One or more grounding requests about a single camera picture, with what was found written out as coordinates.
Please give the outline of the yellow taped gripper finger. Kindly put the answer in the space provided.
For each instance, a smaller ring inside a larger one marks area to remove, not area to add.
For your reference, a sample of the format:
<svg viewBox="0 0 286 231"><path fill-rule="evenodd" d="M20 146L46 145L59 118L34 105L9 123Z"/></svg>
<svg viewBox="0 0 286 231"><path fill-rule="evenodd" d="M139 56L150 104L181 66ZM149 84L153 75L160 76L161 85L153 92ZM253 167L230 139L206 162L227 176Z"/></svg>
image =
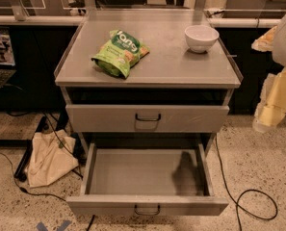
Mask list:
<svg viewBox="0 0 286 231"><path fill-rule="evenodd" d="M263 36L256 39L254 43L251 45L251 48L260 52L267 52L273 50L273 37L276 26L272 27L269 31L267 31Z"/></svg>
<svg viewBox="0 0 286 231"><path fill-rule="evenodd" d="M274 129L286 116L286 67L274 75L269 74L264 81L252 127L266 133Z"/></svg>

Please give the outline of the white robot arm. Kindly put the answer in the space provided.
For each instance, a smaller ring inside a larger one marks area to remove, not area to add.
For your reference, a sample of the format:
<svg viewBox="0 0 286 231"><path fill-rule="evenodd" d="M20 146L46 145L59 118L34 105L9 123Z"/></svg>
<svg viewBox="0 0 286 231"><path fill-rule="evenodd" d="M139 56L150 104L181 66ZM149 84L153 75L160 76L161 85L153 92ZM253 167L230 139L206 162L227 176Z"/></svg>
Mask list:
<svg viewBox="0 0 286 231"><path fill-rule="evenodd" d="M271 51L273 60L283 69L268 74L260 93L252 127L260 133L274 129L286 116L286 14L280 22L251 45L256 51Z"/></svg>

